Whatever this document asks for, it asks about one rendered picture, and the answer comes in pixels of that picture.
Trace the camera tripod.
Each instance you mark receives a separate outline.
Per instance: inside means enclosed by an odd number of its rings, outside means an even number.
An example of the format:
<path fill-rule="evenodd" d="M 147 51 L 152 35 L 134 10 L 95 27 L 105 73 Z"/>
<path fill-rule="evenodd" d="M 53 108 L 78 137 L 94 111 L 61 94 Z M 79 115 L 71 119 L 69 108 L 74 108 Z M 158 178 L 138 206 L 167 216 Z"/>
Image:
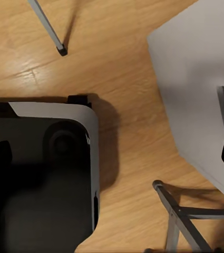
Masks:
<path fill-rule="evenodd" d="M 32 6 L 34 12 L 36 15 L 40 18 L 40 21 L 44 25 L 47 32 L 50 34 L 50 37 L 52 38 L 53 42 L 56 45 L 57 50 L 61 54 L 61 56 L 65 56 L 67 54 L 67 49 L 64 44 L 61 43 L 59 37 L 55 33 L 53 27 L 51 26 L 50 22 L 48 21 L 48 18 L 46 17 L 45 13 L 43 12 L 42 8 L 39 5 L 39 2 L 37 0 L 27 0 L 30 5 Z"/>

